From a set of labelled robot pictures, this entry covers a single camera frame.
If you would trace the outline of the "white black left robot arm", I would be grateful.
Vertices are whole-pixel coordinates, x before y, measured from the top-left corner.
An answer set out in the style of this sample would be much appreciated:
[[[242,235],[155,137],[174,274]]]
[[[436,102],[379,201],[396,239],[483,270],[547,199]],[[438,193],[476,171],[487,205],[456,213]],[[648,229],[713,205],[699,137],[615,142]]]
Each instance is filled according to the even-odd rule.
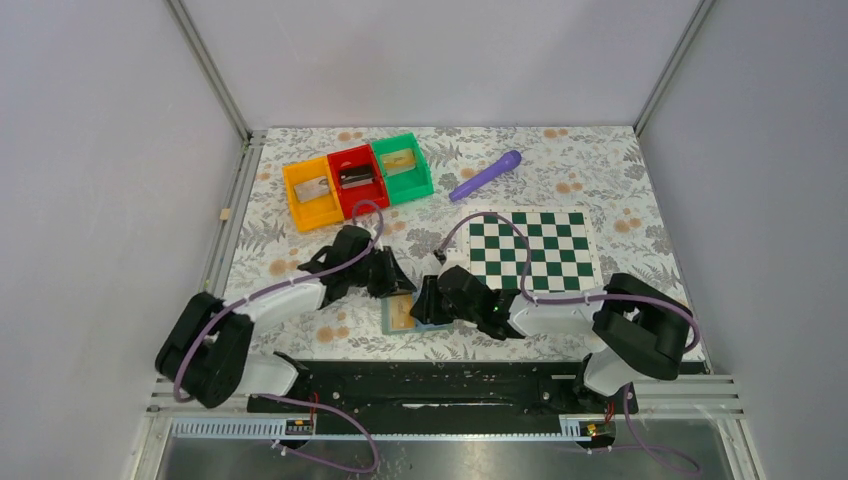
[[[232,302],[209,292],[192,296],[155,368],[177,386],[181,402],[216,408],[235,395],[271,394],[285,410],[299,410],[310,397],[304,370],[284,354],[253,353],[251,344],[287,319],[344,298],[352,288],[378,299],[418,289],[390,247],[362,227],[345,225],[288,280]]]

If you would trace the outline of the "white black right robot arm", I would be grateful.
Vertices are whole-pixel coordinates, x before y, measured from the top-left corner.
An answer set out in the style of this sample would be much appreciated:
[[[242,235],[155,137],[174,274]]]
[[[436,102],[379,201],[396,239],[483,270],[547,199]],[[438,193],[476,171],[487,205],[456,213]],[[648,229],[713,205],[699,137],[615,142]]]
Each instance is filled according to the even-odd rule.
[[[592,335],[575,402],[597,412],[635,380],[672,381],[699,333],[691,311],[638,278],[616,273],[580,294],[492,289],[461,266],[425,277],[410,315],[422,324],[461,320],[496,340],[537,335]]]

